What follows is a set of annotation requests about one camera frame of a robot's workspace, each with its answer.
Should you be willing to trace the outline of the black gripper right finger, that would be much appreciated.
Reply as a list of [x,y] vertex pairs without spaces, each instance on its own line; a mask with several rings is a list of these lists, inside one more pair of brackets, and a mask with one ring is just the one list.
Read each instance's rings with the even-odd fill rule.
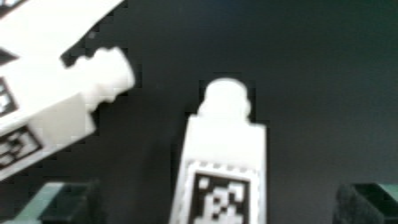
[[332,224],[398,224],[398,184],[339,186]]

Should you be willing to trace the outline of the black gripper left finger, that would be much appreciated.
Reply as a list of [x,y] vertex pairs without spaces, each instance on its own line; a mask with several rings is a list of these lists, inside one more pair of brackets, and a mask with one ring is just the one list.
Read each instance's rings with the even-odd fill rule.
[[16,216],[23,224],[101,224],[96,182],[48,182]]

